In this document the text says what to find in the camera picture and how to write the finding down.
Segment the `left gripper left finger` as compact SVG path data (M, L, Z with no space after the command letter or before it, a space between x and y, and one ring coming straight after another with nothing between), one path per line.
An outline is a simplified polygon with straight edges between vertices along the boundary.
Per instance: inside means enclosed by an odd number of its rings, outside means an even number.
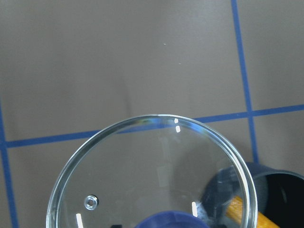
M112 225L111 228L122 228L123 226L121 224L115 224Z

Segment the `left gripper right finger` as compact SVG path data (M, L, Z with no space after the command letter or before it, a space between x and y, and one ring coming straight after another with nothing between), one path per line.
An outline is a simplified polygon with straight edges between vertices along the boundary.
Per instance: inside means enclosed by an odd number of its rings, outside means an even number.
M227 228L227 226L225 226L224 224L218 224L217 228Z

